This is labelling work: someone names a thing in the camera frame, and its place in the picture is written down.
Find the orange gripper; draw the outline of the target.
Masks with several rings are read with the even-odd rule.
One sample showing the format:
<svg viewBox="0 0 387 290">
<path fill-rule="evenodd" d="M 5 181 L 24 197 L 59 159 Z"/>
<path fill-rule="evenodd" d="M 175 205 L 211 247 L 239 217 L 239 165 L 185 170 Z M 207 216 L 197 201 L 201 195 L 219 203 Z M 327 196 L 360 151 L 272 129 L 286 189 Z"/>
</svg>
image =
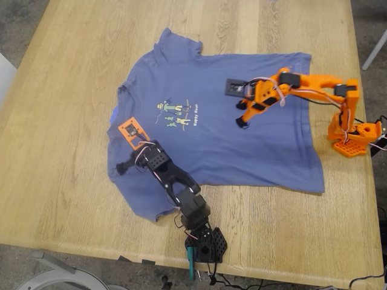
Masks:
<svg viewBox="0 0 387 290">
<path fill-rule="evenodd" d="M 241 117 L 236 119 L 240 128 L 247 128 L 249 120 L 256 114 L 263 113 L 266 109 L 279 103 L 285 106 L 287 84 L 272 79 L 253 79 L 246 83 L 246 99 L 240 100 L 236 108 L 243 110 Z"/>
</svg>

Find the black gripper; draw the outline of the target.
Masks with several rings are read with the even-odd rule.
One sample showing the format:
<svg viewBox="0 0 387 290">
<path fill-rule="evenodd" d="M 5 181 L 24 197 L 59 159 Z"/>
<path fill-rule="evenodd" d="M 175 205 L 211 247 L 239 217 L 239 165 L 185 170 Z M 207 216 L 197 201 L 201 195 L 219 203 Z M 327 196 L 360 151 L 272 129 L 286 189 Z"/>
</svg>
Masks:
<svg viewBox="0 0 387 290">
<path fill-rule="evenodd" d="M 125 162 L 117 163 L 116 170 L 119 175 L 124 175 L 131 167 L 138 172 L 144 173 L 148 169 L 156 174 L 164 175 L 167 171 L 169 156 L 158 141 L 142 141 L 146 149 L 135 150 L 131 153 L 131 158 Z"/>
</svg>

